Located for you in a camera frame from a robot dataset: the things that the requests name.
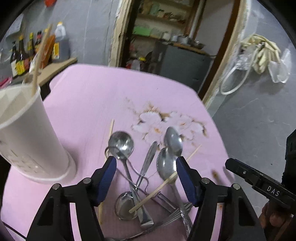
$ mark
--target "chopstick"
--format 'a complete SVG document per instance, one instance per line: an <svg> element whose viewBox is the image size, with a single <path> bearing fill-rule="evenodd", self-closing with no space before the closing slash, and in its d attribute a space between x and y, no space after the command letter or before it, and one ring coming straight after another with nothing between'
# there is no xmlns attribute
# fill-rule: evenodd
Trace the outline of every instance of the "chopstick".
<svg viewBox="0 0 296 241"><path fill-rule="evenodd" d="M39 72L39 68L40 68L40 64L41 64L41 60L43 58L43 54L44 54L44 48L45 48L45 44L47 42L47 39L50 35L50 32L52 30L52 24L49 24L47 27L47 32L44 34L40 47L39 47L39 51L38 51L38 56L35 62L35 68L34 68L34 72L33 72L33 81L32 81L32 97L35 95L36 91L37 91L37 77L38 77L38 72Z"/></svg>
<svg viewBox="0 0 296 241"><path fill-rule="evenodd" d="M111 120L111 125L110 125L110 129L109 129L108 140L107 140L107 145L108 145L108 141L110 139L110 136L112 135L113 126L114 126L114 119ZM105 162L107 160L107 156L108 155L109 155L109 150L107 151L107 153L105 155ZM99 224L101 225L103 223L103 202L100 203L100 205L98 207L98 210L96 212L96 216L97 216L97 219L99 220Z"/></svg>
<svg viewBox="0 0 296 241"><path fill-rule="evenodd" d="M202 145L199 145L194 152L187 158L187 162L194 156L194 154L198 151L198 149ZM158 188L156 188L152 193L150 193L146 198L144 198L141 202L139 202L136 206L131 208L129 210L129 213L133 213L134 211L138 210L141 206L143 206L149 199L151 199L153 196L155 196L156 193L158 193L166 184L168 184L172 179L174 179L177 176L177 171L175 171L170 177L165 180Z"/></svg>

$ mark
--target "cup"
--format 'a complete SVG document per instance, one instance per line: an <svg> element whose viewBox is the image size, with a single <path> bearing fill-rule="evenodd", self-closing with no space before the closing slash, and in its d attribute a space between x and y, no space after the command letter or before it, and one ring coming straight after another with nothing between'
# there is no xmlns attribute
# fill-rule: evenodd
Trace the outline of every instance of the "cup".
<svg viewBox="0 0 296 241"><path fill-rule="evenodd" d="M68 182L76 164L62 147L46 114L40 87L0 90L0 154L25 177L39 183Z"/></svg>

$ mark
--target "pink table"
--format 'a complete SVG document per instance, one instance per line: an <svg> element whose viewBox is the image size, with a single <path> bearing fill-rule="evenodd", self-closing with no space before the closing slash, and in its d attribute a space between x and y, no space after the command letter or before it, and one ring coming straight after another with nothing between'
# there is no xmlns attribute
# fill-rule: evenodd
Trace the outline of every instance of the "pink table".
<svg viewBox="0 0 296 241"><path fill-rule="evenodd" d="M62 183L63 186L76 184L102 167L111 119L115 120L113 131L126 131L132 136L135 148L130 160L138 171L151 143L156 140L162 147L166 128L174 126L184 135L182 155L185 158L202 145L190 160L190 166L197 169L202 177L213 181L212 172L215 170L225 185L231 184L227 178L231 174L223 169L228 156L221 137L202 102L187 86L157 75L77 64L56 76L50 87L52 92L44 101L45 109L59 140L78 169L75 179ZM156 173L157 155L158 152L146 175L150 181L148 191L153 191L162 182ZM120 162L118 168L123 170ZM136 174L133 171L131 174L135 181ZM12 168L4 191L1 219L26 236L50 187L34 183ZM177 187L183 200L187 201L179 180ZM113 212L115 199L128 190L128 182L116 172L104 202L101 228L106 237L126 238L141 231L138 219L120 221ZM170 187L164 187L162 192L175 201ZM168 215L152 201L146 207L154 222ZM217 240L221 222L219 205L217 210L212 240ZM197 208L191 210L192 220L196 212ZM75 214L74 205L71 205L71 214ZM72 223L75 240L81 240L74 215ZM163 240L164 237L165 240L185 240L182 221L159 228L140 240Z"/></svg>

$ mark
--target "white plastic bag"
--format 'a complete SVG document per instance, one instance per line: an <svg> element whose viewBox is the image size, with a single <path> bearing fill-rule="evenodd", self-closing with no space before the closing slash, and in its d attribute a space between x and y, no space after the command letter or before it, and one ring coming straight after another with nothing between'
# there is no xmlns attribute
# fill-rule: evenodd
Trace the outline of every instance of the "white plastic bag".
<svg viewBox="0 0 296 241"><path fill-rule="evenodd" d="M291 53L289 49L285 49L280 62L270 61L268 70L273 83L286 83L290 77L292 68Z"/></svg>

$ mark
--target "black cable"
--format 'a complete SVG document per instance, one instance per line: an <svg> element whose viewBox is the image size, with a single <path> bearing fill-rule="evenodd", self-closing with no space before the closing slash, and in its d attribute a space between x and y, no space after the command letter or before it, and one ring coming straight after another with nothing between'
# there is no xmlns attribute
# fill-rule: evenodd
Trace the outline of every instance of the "black cable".
<svg viewBox="0 0 296 241"><path fill-rule="evenodd" d="M15 232L16 234L18 234L19 236L21 236L24 240L26 240L27 238L22 235L21 233L19 233L18 231L16 231L14 228L10 227L8 224L6 224L5 222L3 222L4 226L6 226L7 228L9 228L10 230L12 230L13 232Z"/></svg>

